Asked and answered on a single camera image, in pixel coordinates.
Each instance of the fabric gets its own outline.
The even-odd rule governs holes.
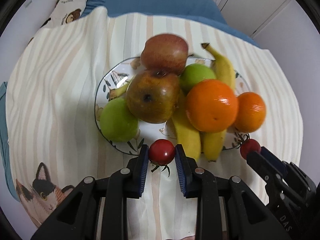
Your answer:
[[[166,15],[198,21],[258,47],[257,43],[250,37],[227,25],[220,10],[212,0],[88,0],[81,17],[88,15],[98,6],[105,6],[110,17],[139,12],[146,15]]]
[[[5,182],[7,183],[8,190],[12,197],[19,201],[17,192],[15,191],[9,158],[9,144],[8,144],[8,130],[7,122],[5,119],[5,94],[7,92],[7,82],[2,83],[0,86],[0,152],[2,157],[2,164],[4,168]]]
[[[86,2],[87,0],[58,0],[55,9],[42,27],[53,28],[79,19]]]
[[[68,25],[41,29],[8,82],[12,178],[28,213],[42,216],[37,221],[45,217],[44,211],[37,211],[37,203],[46,211],[48,205],[55,208],[86,176],[104,178],[127,165],[130,156],[117,152],[96,127],[96,89],[116,64],[139,55],[147,39],[167,32],[183,37],[189,53],[210,58],[200,46],[201,42],[210,42],[227,56],[266,103],[265,123],[251,137],[280,160],[299,164],[303,126],[298,102],[268,50],[198,22],[138,13],[110,18],[107,10],[99,7]],[[198,165],[219,177],[240,176],[267,202],[265,182],[247,166],[239,149],[224,151],[215,163],[201,156]],[[128,200],[130,239],[193,239],[197,201],[183,198],[175,162],[169,167],[170,177],[160,169],[151,173],[150,164],[142,198]],[[41,201],[40,186],[35,191],[30,188],[39,180],[53,185],[55,191],[44,196],[50,201]]]

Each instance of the cat illustration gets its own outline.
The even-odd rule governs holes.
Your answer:
[[[72,185],[63,189],[53,184],[47,166],[40,163],[36,178],[28,190],[16,179],[16,191],[20,202],[33,223],[39,227],[53,210],[74,189]]]

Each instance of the bruised apple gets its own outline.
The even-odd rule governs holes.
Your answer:
[[[130,112],[149,123],[171,118],[178,103],[179,78],[173,73],[144,70],[131,81],[126,101]]]
[[[149,70],[182,74],[188,58],[187,42],[173,34],[159,34],[146,41],[141,63]]]

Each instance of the red tomato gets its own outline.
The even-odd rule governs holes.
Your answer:
[[[149,160],[156,166],[166,166],[174,159],[175,148],[166,139],[156,140],[149,148]]]
[[[247,159],[248,153],[254,151],[257,153],[261,152],[260,144],[254,139],[248,139],[240,146],[240,154],[245,160]]]

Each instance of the metal bolt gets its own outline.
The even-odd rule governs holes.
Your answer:
[[[121,174],[129,174],[130,173],[130,169],[128,169],[128,168],[123,168],[123,169],[121,169]]]
[[[232,180],[234,183],[239,183],[239,182],[241,181],[240,177],[238,177],[238,176],[233,176],[233,177],[231,178],[231,180]]]
[[[204,174],[204,169],[202,169],[202,168],[196,168],[196,169],[195,169],[195,173],[196,173],[196,174]]]
[[[86,178],[84,178],[83,182],[85,184],[90,184],[93,182],[93,177],[86,177]]]

